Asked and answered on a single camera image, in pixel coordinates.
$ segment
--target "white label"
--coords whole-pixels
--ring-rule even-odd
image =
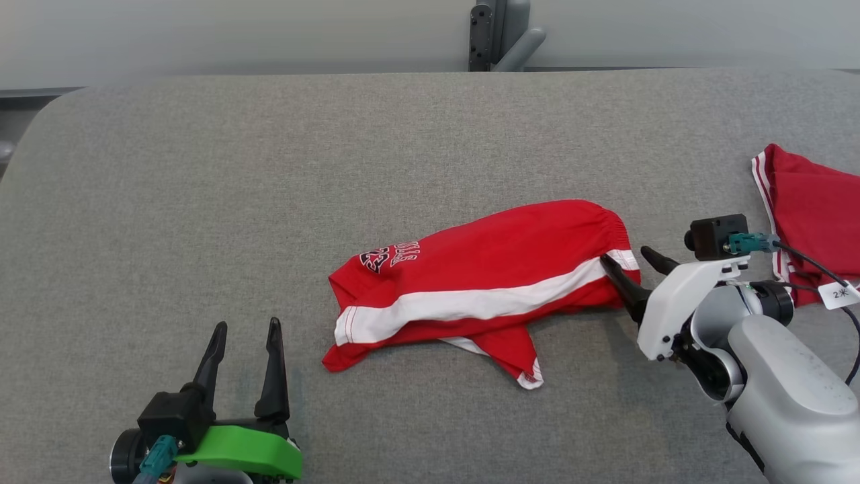
[[[860,302],[860,296],[853,287],[846,288],[838,282],[831,282],[818,287],[818,293],[827,309],[839,309]]]

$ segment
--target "white wall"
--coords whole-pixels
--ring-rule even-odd
[[[532,0],[532,65],[860,68],[858,0]],[[0,90],[158,73],[463,71],[469,0],[0,0]]]

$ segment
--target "gray table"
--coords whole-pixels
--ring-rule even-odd
[[[860,78],[608,71],[166,78],[63,96],[0,183],[4,482],[104,482],[120,431],[230,325],[215,409],[250,416],[268,318],[285,327],[308,482],[760,483],[688,371],[621,312],[531,326],[525,391],[448,344],[330,374],[327,275],[368,248],[518,205],[584,198],[635,246],[691,260],[690,220],[766,230],[768,143],[860,170]],[[751,276],[767,277],[756,257]],[[643,271],[646,285],[660,279]],[[834,370],[857,347],[821,307],[792,329]]]

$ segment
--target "cable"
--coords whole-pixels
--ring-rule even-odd
[[[812,291],[814,293],[818,292],[818,289],[816,289],[812,286],[803,286],[801,284],[792,284],[791,282],[779,282],[779,281],[759,281],[759,282],[763,282],[765,284],[770,284],[773,286],[782,286],[784,288],[799,289],[801,291]],[[857,320],[857,316],[855,316],[854,313],[848,307],[841,307],[840,309],[845,311],[845,314],[848,314],[848,317],[851,318],[851,322],[854,323],[854,329],[857,330],[857,357],[854,358],[854,366],[851,367],[851,372],[848,374],[848,377],[845,378],[845,385],[851,385],[851,382],[854,380],[854,377],[857,376],[857,371],[860,369],[860,321]]]
[[[838,282],[842,287],[847,287],[847,286],[848,286],[848,282],[847,282],[845,279],[843,279],[842,277],[837,276],[835,273],[831,272],[827,267],[825,267],[825,266],[823,266],[823,265],[819,264],[819,262],[818,262],[817,260],[815,260],[815,259],[811,258],[810,256],[808,256],[808,255],[804,254],[803,252],[798,251],[797,249],[794,249],[794,248],[792,248],[792,247],[789,247],[788,245],[783,244],[783,243],[782,243],[781,241],[779,241],[779,240],[774,240],[774,241],[773,241],[773,245],[774,245],[774,246],[776,246],[776,247],[779,247],[780,249],[784,249],[784,250],[786,250],[786,251],[789,251],[789,252],[791,252],[792,254],[794,254],[794,255],[798,256],[799,258],[801,258],[801,259],[803,259],[803,260],[805,260],[805,261],[809,262],[810,264],[814,265],[815,267],[817,267],[817,268],[818,268],[818,270],[820,270],[821,272],[823,272],[823,273],[827,274],[828,276],[830,276],[834,281]]]
[[[842,310],[851,318],[851,322],[854,323],[854,327],[857,329],[857,334],[860,335],[860,321],[857,321],[857,316],[847,307],[842,307]],[[848,378],[845,378],[845,385],[851,385],[851,381],[857,375],[857,369],[860,369],[860,349],[857,349],[857,358],[854,360],[854,366],[851,367],[851,373],[848,374]]]
[[[780,286],[780,287],[783,287],[783,288],[799,289],[799,290],[801,290],[801,291],[813,291],[813,292],[816,292],[816,293],[818,292],[818,289],[816,289],[816,288],[814,288],[814,287],[812,287],[812,286],[804,286],[804,285],[801,285],[801,284],[792,284],[791,282],[759,281],[759,282],[757,282],[757,283],[762,283],[762,282],[763,282],[763,283],[765,283],[765,284],[770,284],[771,286]]]

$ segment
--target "white stripe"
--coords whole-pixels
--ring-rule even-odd
[[[777,233],[777,222],[773,218],[773,207],[770,203],[771,182],[767,179],[765,152],[761,152],[756,158],[752,159],[752,179],[755,180],[756,186],[759,188],[761,201],[765,203],[765,212],[767,219],[771,223],[771,233]],[[771,255],[771,265],[773,267],[773,275],[779,282],[787,282],[789,280],[789,254],[782,249],[773,252]]]
[[[479,348],[474,341],[468,338],[463,338],[462,336],[456,336],[454,338],[439,338],[439,341],[445,341],[448,344],[453,344],[458,348],[463,348],[464,350],[469,351],[471,353],[475,353],[476,355],[483,355],[485,357],[489,356],[487,352]]]
[[[632,251],[607,252],[622,267],[636,270]],[[335,323],[335,342],[377,343],[394,336],[410,321],[491,320],[525,314],[605,276],[599,258],[588,259],[567,274],[517,288],[467,289],[418,292],[401,295],[388,307],[346,307]],[[347,338],[347,316],[352,313]]]
[[[519,378],[517,378],[517,383],[526,390],[533,390],[544,384],[544,376],[541,375],[540,365],[538,364],[537,358],[535,358],[535,364],[531,366],[531,372],[534,374],[534,382],[530,382],[525,378],[525,372],[520,373]]]

